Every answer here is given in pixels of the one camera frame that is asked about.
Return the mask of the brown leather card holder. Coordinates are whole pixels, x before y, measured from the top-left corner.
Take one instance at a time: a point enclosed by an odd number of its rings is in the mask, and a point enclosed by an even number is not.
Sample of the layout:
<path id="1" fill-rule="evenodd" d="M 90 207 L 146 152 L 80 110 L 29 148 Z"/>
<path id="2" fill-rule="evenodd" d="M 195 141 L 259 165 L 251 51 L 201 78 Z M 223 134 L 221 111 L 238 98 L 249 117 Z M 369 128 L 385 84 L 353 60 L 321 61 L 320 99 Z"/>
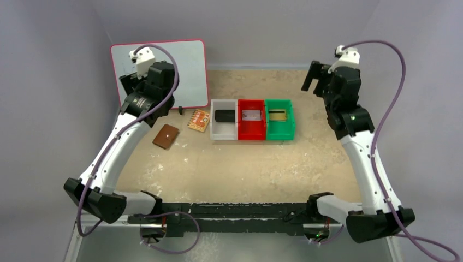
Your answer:
<path id="1" fill-rule="evenodd" d="M 165 124 L 153 139 L 152 143 L 164 150 L 167 150 L 175 142 L 179 132 L 178 128 Z"/>

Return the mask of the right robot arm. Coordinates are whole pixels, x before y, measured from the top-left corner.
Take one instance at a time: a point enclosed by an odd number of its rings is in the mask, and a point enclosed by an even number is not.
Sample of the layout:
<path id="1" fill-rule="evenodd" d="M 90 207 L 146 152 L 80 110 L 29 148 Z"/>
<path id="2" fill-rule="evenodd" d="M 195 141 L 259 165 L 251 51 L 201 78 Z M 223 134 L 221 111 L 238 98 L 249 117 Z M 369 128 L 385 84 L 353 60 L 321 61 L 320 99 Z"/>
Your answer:
<path id="1" fill-rule="evenodd" d="M 329 65 L 312 61 L 302 86 L 308 91 L 318 82 L 314 94 L 321 97 L 330 128 L 341 143 L 354 170 L 361 203 L 349 203 L 333 193 L 312 194 L 306 214 L 313 222 L 329 217 L 342 223 L 356 243 L 393 236 L 415 220 L 411 208 L 404 208 L 392 189 L 378 156 L 371 152 L 375 127 L 369 112 L 358 104 L 360 70 L 346 66 L 329 72 Z"/>

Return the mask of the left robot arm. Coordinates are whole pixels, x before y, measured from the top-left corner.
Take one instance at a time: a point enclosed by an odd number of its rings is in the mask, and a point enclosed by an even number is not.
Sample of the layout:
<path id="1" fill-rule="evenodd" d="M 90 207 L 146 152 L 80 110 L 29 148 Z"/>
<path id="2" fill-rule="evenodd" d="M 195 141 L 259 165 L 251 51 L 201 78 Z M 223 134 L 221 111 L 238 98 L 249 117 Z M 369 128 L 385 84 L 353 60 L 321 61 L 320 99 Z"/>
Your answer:
<path id="1" fill-rule="evenodd" d="M 161 199 L 141 191 L 116 192 L 122 169 L 139 141 L 153 127 L 157 118 L 166 116 L 173 107 L 173 92 L 179 85 L 177 66 L 166 61 L 149 66 L 147 76 L 122 77 L 124 87 L 132 88 L 122 103 L 116 124 L 90 166 L 79 178 L 69 178 L 65 192 L 78 206 L 78 215 L 86 211 L 113 223 L 122 215 L 142 215 L 149 223 L 161 220 Z"/>

